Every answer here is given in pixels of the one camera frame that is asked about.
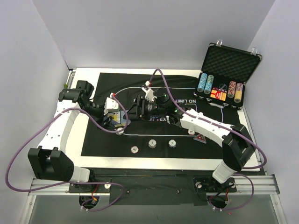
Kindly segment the blue chip stack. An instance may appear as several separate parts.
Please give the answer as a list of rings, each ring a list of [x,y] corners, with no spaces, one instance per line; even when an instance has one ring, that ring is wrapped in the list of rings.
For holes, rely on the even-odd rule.
[[[169,140],[168,145],[169,145],[169,147],[173,148],[173,147],[176,147],[177,143],[175,140]]]

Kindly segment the grey chips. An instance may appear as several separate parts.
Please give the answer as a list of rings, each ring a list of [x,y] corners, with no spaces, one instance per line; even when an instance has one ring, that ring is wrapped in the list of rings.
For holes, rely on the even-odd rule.
[[[117,135],[122,135],[124,133],[123,127],[117,128],[116,131],[117,131],[117,133],[116,133]]]

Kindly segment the grey chip stack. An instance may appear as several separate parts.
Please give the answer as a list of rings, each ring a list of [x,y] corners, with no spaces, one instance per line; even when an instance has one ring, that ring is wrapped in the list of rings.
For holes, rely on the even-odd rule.
[[[155,147],[157,146],[157,141],[154,140],[154,139],[149,140],[149,142],[148,142],[148,146],[149,146],[150,148],[155,148]]]

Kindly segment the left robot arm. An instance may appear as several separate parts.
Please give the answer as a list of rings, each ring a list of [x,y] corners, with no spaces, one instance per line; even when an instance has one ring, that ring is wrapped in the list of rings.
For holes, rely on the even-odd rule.
[[[81,110],[97,119],[100,125],[109,122],[106,115],[119,110],[119,103],[113,94],[99,104],[92,102],[90,97],[94,86],[87,81],[78,81],[74,89],[64,88],[58,96],[56,121],[52,122],[46,135],[37,148],[31,148],[28,159],[37,179],[61,182],[79,182],[85,192],[96,187],[87,168],[75,166],[65,154],[67,140],[76,117]]]

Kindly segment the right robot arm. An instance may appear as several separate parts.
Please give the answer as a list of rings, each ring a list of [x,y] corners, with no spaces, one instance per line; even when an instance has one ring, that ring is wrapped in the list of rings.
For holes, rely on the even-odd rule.
[[[224,124],[192,108],[178,105],[171,100],[165,88],[142,90],[145,96],[138,95],[134,99],[135,118],[165,118],[168,124],[200,133],[222,147],[222,161],[208,180],[212,190],[221,190],[226,181],[241,171],[254,154],[255,147],[244,125]]]

